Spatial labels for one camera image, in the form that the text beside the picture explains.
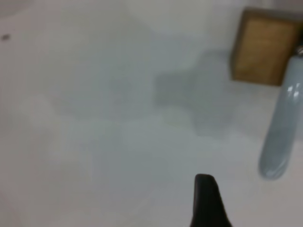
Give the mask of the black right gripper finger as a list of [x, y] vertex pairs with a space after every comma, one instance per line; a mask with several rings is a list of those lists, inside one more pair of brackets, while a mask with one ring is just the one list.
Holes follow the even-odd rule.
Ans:
[[220, 190], [211, 175], [197, 174], [194, 183], [191, 227], [231, 227]]

